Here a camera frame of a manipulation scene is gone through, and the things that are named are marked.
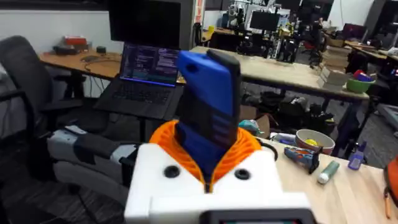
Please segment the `wooden table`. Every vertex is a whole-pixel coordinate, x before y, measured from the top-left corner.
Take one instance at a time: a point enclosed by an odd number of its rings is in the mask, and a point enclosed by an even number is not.
[[[83,57],[94,55],[101,57],[99,60],[103,62],[93,63],[86,66],[86,62],[82,62]],[[47,65],[64,68],[73,72],[81,72],[98,78],[113,79],[120,71],[121,55],[117,53],[107,53],[100,55],[95,50],[82,52],[76,55],[59,56],[55,54],[40,54],[39,58]]]
[[[384,213],[386,184],[381,169],[362,165],[360,170],[353,171],[347,168],[348,161],[322,154],[319,168],[308,175],[304,168],[284,155],[285,145],[267,143],[279,153],[276,166],[284,191],[305,192],[319,223],[398,223],[398,208],[391,199],[391,219]],[[337,173],[326,185],[318,184],[317,177],[333,160],[340,163]]]
[[[208,47],[195,47],[191,51],[197,53],[207,52]],[[308,65],[299,63],[278,62],[273,59],[264,59],[257,56],[239,55],[234,52],[219,50],[234,56],[241,64],[241,73],[244,80],[255,80],[273,85],[304,89],[317,92],[318,95],[328,95],[332,98],[351,98],[355,100],[368,100],[365,93],[357,94],[347,90],[332,91],[319,87],[319,75]]]
[[[235,35],[235,32],[233,30],[230,29],[224,29],[224,28],[215,28],[214,32],[220,33],[220,34],[231,34],[231,35]],[[211,36],[213,35],[213,32],[209,32],[207,31],[203,31],[202,32],[202,41],[206,42],[209,41],[211,39]]]
[[[388,58],[391,58],[398,62],[398,56],[388,54],[387,50],[379,50],[379,52],[380,52],[380,54],[383,54],[383,55],[387,56]]]
[[[362,43],[359,43],[357,41],[348,41],[348,40],[346,40],[346,41],[344,41],[344,44],[349,45],[350,47],[360,47],[362,49],[376,49],[373,46],[362,44]]]
[[[354,50],[360,51],[368,56],[371,56],[373,58],[379,59],[379,60],[385,60],[387,59],[387,56],[385,56],[382,53],[379,53],[378,51],[376,52],[368,52],[366,50],[364,50],[362,47],[352,47]]]

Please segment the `window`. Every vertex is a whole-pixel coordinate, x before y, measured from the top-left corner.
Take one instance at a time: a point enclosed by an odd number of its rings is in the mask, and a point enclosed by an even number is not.
[[[0,0],[0,9],[106,10],[106,0]]]

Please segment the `laptop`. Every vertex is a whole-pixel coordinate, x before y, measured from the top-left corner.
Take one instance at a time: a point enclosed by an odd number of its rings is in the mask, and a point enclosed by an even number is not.
[[[163,119],[175,94],[179,50],[124,44],[120,73],[95,108],[114,113]]]

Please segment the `glue stick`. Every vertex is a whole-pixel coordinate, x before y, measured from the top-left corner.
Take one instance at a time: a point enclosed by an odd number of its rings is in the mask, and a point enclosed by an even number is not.
[[[322,171],[318,177],[318,182],[320,184],[326,184],[336,173],[340,164],[336,161],[331,161],[329,165]]]

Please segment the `white wall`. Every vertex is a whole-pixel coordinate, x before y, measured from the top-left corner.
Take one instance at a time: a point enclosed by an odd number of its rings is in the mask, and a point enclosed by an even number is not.
[[[203,18],[203,28],[208,29],[209,26],[221,27],[221,19],[226,11],[205,11]]]
[[[345,23],[364,25],[374,0],[335,0],[329,20],[332,26],[343,29]]]
[[[48,52],[63,35],[83,35],[93,42],[93,46],[102,45],[109,52],[122,52],[123,44],[111,40],[108,12],[93,11],[0,11],[0,39],[12,35],[22,35],[32,44],[36,52]],[[51,69],[51,73],[62,71]],[[54,95],[60,98],[65,85],[54,83]],[[0,92],[5,87],[0,84]],[[90,95],[90,79],[85,83],[86,96]],[[92,83],[92,96],[101,91]],[[5,119],[5,133],[2,135],[2,117],[7,107],[0,103],[0,138],[25,128],[24,108],[20,100],[13,100],[10,113]]]
[[[26,37],[37,52],[46,52],[63,35],[83,35],[93,46],[121,52],[123,45],[111,41],[108,12],[102,11],[0,11],[0,39]]]

